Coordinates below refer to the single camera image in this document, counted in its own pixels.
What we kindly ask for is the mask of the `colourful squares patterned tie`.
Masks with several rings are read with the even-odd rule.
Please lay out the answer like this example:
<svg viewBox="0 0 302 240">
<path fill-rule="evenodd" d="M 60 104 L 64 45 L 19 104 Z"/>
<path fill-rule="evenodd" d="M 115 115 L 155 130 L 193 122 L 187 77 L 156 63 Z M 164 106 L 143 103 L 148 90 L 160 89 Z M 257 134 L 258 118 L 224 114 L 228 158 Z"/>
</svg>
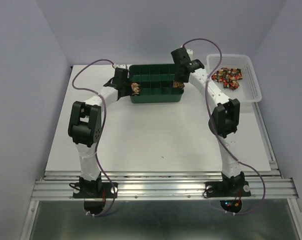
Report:
<svg viewBox="0 0 302 240">
<path fill-rule="evenodd" d="M 172 85 L 172 87 L 175 89 L 184 89 L 185 88 L 185 84 L 183 83 L 183 82 L 177 82 L 177 81 L 174 81 L 173 82 L 173 85 Z"/>
</svg>

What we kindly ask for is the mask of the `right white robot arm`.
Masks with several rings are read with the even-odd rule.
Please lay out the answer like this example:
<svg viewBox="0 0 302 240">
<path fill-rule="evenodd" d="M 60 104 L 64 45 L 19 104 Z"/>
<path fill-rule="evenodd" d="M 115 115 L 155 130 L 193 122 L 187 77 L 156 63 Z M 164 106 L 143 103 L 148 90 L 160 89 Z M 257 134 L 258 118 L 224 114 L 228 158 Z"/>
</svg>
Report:
<svg viewBox="0 0 302 240">
<path fill-rule="evenodd" d="M 222 160 L 222 174 L 228 178 L 221 182 L 222 192 L 232 195 L 239 189 L 234 177 L 240 175 L 239 163 L 231 155 L 235 148 L 235 133 L 239 124 L 240 102 L 231 99 L 210 79 L 200 60 L 192 60 L 185 47 L 171 52 L 177 67 L 175 82 L 192 84 L 204 97 L 209 114 L 209 128 L 215 135 Z"/>
</svg>

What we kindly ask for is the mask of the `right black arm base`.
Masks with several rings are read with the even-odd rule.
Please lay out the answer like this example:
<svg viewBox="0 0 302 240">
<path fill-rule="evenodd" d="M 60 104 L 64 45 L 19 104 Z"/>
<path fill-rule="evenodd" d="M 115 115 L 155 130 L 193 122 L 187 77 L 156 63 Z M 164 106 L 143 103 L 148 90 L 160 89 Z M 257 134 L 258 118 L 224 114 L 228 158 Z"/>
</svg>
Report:
<svg viewBox="0 0 302 240">
<path fill-rule="evenodd" d="M 228 185 L 226 182 L 209 181 L 205 183 L 204 198 L 234 198 L 234 197 L 249 197 L 251 191 L 248 182 L 240 183 L 238 185 Z"/>
</svg>

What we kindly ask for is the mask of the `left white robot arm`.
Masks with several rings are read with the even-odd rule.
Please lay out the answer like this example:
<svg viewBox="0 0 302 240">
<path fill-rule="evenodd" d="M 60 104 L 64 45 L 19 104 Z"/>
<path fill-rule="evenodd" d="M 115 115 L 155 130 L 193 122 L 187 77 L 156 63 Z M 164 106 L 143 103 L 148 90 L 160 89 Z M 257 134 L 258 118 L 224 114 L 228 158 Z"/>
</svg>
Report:
<svg viewBox="0 0 302 240">
<path fill-rule="evenodd" d="M 71 108 L 68 135 L 78 150 L 80 159 L 80 182 L 85 184 L 85 192 L 96 197 L 102 191 L 98 182 L 101 169 L 96 160 L 96 147 L 102 135 L 106 120 L 106 108 L 120 98 L 131 95 L 129 71 L 126 68 L 115 68 L 114 76 L 102 89 L 85 101 L 75 101 Z"/>
</svg>

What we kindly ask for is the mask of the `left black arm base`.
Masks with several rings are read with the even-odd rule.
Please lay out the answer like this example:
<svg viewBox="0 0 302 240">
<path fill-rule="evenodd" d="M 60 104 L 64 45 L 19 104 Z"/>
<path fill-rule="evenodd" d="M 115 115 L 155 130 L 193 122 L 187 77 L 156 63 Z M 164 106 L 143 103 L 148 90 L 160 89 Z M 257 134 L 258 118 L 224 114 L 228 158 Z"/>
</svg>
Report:
<svg viewBox="0 0 302 240">
<path fill-rule="evenodd" d="M 73 198 L 75 199 L 109 199 L 117 198 L 118 183 L 102 182 L 99 189 L 83 190 L 80 189 L 80 183 L 70 183 L 69 186 L 73 190 Z"/>
</svg>

